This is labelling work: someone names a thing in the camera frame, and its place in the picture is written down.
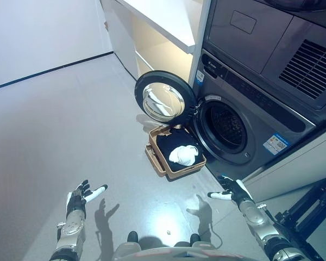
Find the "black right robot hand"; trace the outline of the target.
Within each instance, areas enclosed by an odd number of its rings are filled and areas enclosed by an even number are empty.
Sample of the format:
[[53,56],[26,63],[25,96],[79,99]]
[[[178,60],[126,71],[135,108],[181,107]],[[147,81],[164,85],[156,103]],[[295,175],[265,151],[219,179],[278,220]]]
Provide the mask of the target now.
[[251,201],[254,203],[252,196],[249,191],[242,183],[241,180],[233,180],[227,176],[218,176],[217,181],[224,189],[222,192],[209,192],[207,196],[209,198],[217,199],[217,200],[227,200],[234,201],[238,206],[243,201]]

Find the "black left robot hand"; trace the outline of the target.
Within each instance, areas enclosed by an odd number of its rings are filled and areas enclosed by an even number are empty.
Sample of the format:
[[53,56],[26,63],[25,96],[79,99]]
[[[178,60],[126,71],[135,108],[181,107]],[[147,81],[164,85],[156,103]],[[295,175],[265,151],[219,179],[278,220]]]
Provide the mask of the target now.
[[107,184],[101,185],[95,190],[90,189],[89,180],[82,181],[73,191],[67,195],[66,218],[77,210],[80,210],[86,218],[86,204],[94,200],[100,194],[106,191]]

